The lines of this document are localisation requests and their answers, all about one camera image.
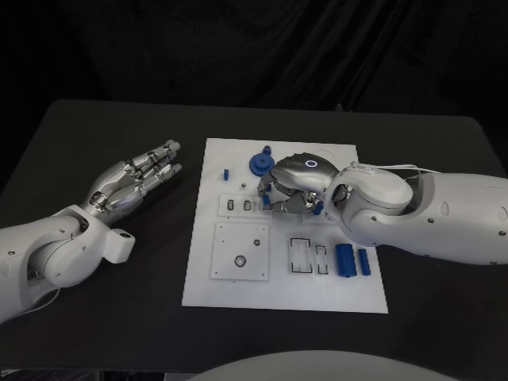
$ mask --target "white board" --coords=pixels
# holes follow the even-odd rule
[[[351,243],[338,226],[326,221],[303,221],[294,214],[273,214],[273,218],[218,216],[222,194],[257,196],[260,178],[248,168],[251,156],[271,146],[277,162],[294,153],[314,153],[332,162],[338,169],[356,161],[353,145],[296,143],[268,140],[206,139],[205,160],[196,216],[190,238],[190,252],[182,306],[261,308],[271,310],[317,310],[338,312],[388,313],[378,257],[374,248],[366,249],[372,275],[338,276],[335,245]],[[229,180],[224,181],[224,169]],[[286,200],[274,189],[271,202]],[[268,276],[267,281],[212,279],[213,235],[218,223],[268,225]],[[312,247],[326,248],[327,275],[293,274],[290,271],[290,238],[306,238]]]

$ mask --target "robotic hand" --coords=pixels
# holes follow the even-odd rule
[[[82,205],[52,217],[0,229],[0,323],[30,312],[40,298],[91,275],[105,258],[128,259],[134,237],[108,226],[130,215],[146,193],[180,170],[172,165],[179,143],[121,161],[98,177]]]
[[[428,172],[403,179],[387,169]],[[310,213],[323,203],[327,219],[362,246],[388,244],[465,264],[508,264],[508,179],[443,174],[415,166],[359,163],[342,171],[312,154],[294,154],[262,176],[290,198],[273,212]]]

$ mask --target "black table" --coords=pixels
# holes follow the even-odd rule
[[[46,309],[0,325],[0,368],[205,371],[270,352],[333,349],[447,375],[508,375],[508,266],[379,247],[390,314],[180,306],[208,137],[356,144],[364,163],[505,175],[465,117],[53,103],[0,197],[0,228],[81,203],[105,168],[169,138],[183,170],[118,223],[137,239],[128,262],[104,261]]]

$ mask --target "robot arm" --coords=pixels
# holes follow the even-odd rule
[[[508,179],[428,171],[404,180],[381,168],[428,171],[358,163],[338,171],[323,158],[296,154],[264,175],[260,195],[268,182],[286,183],[291,197],[268,209],[309,213],[322,202],[362,246],[388,244],[466,264],[508,264]]]
[[[169,163],[177,150],[179,143],[169,140],[117,163],[94,182],[81,207],[72,205],[52,217],[0,229],[0,323],[27,311],[50,291],[82,282],[102,258],[114,264],[128,259],[135,239],[108,226],[180,170]]]

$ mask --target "black backdrop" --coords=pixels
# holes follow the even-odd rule
[[[0,190],[59,98],[466,115],[508,171],[508,2],[0,2]]]

